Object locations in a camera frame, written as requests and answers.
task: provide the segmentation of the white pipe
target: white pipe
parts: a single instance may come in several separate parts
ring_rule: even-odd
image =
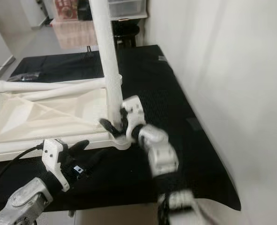
[[[90,0],[92,19],[97,36],[104,77],[106,79],[108,118],[119,128],[120,107],[123,101],[119,68],[115,54],[108,0]]]
[[[40,91],[31,95],[26,95],[23,98],[29,101],[38,101],[46,98],[54,98],[58,96],[71,95],[84,92],[86,90],[94,90],[98,88],[105,88],[105,78],[100,78],[94,81],[88,81],[71,86],[57,88],[53,90]]]
[[[63,88],[73,84],[64,83],[38,83],[38,82],[7,82],[0,81],[0,93],[6,91],[39,91]]]

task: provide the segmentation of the floor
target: floor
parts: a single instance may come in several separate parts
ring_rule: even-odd
[[[10,37],[4,36],[4,39],[16,60],[7,68],[5,73],[0,77],[0,80],[7,80],[25,57],[82,53],[87,51],[86,47],[61,49],[52,27],[42,27],[40,30],[33,30]],[[97,46],[92,46],[92,50],[96,51]]]
[[[240,212],[208,199],[197,200],[200,207],[218,225],[247,225]],[[157,205],[136,204],[78,210],[73,217],[68,211],[43,213],[38,225],[157,225]]]
[[[52,27],[43,27],[41,30],[27,34],[4,38],[10,39],[7,40],[7,44],[16,61],[2,75],[0,78],[2,80],[8,79],[25,57],[86,52],[85,47],[61,49]],[[221,225],[247,224],[241,212],[211,200],[199,199],[198,203],[211,217],[218,218]],[[37,223],[39,225],[155,225],[157,224],[157,206],[150,203],[79,210],[73,217],[69,217],[67,211],[48,212],[43,213]]]

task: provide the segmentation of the black tablecloth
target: black tablecloth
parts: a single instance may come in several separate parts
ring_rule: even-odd
[[[118,52],[123,97],[138,95],[146,121],[168,132],[183,164],[187,187],[197,198],[212,199],[240,210],[226,170],[162,56],[157,45]],[[98,52],[25,58],[12,75],[35,71],[41,71],[38,82],[103,76]],[[96,151],[88,150],[87,154]],[[5,164],[0,162],[0,169]],[[12,166],[0,180],[0,209],[14,190],[44,171],[39,157],[23,159]],[[125,151],[112,148],[91,177],[61,193],[46,211],[156,202],[155,187],[148,160],[137,145]]]

